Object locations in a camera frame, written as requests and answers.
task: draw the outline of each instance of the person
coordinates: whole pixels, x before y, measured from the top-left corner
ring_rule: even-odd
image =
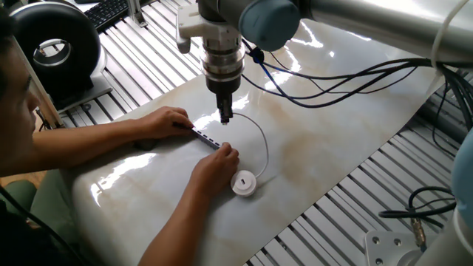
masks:
[[[38,98],[29,90],[31,76],[13,48],[13,28],[14,21],[0,8],[0,177],[70,168],[125,143],[190,134],[189,129],[173,126],[193,127],[184,109],[172,107],[137,120],[33,133]],[[238,156],[237,150],[224,143],[198,162],[174,213],[143,254],[140,266],[193,263],[209,204],[237,171]],[[12,183],[7,190],[10,186],[13,197],[21,198],[23,192],[13,189],[21,185]],[[34,197],[18,203],[75,247],[71,243],[77,239],[74,233],[64,233],[74,226],[70,195],[64,186],[57,171],[48,171]],[[71,254],[43,228],[27,222],[8,200],[0,201],[0,265],[74,263]]]

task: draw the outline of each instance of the white table surface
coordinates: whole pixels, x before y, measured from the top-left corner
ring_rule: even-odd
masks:
[[[313,75],[357,72],[373,64],[410,56],[405,52],[331,27],[304,21],[295,38],[276,52],[293,71]],[[319,92],[299,78],[272,72],[293,95]],[[245,74],[271,88],[247,59]],[[405,75],[398,73],[380,83]],[[420,69],[404,82],[372,95],[356,95],[323,109],[303,109],[260,92],[245,81],[234,94],[234,110],[265,130],[270,165],[255,197],[226,191],[217,201],[203,238],[201,265],[241,265],[391,138],[427,99],[433,71]],[[366,78],[350,82],[354,89]],[[327,95],[308,102],[337,97]],[[198,129],[240,150],[242,167],[258,172],[264,163],[262,137],[240,117],[218,123],[214,95],[203,76],[164,94],[120,119],[141,117],[160,106],[188,110]],[[197,161],[211,152],[198,140],[163,142],[151,152],[112,152],[78,169],[74,200],[82,228],[111,265],[136,265],[146,246],[174,210]]]

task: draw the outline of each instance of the left hand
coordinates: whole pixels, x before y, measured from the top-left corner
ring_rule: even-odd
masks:
[[[142,139],[160,139],[170,136],[186,136],[194,127],[187,112],[177,107],[161,107],[137,120]],[[182,125],[187,129],[175,126]]]

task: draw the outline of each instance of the hand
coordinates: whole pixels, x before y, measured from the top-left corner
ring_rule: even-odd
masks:
[[[194,125],[182,108],[161,107],[151,114],[137,120],[141,139],[160,139],[169,136],[186,136],[191,134]]]
[[[211,199],[230,184],[237,172],[239,164],[238,151],[230,144],[223,143],[222,147],[213,154],[201,159],[192,171],[188,187],[200,196]]]

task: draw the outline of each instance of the white mounting bracket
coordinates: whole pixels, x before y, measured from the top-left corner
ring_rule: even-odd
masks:
[[[177,11],[177,48],[183,54],[191,50],[191,38],[203,37],[224,43],[240,37],[237,29],[228,23],[211,22],[203,18],[199,13],[198,4],[179,7]]]
[[[427,235],[427,246],[437,235]],[[368,266],[414,266],[422,256],[413,233],[370,231],[364,237]]]

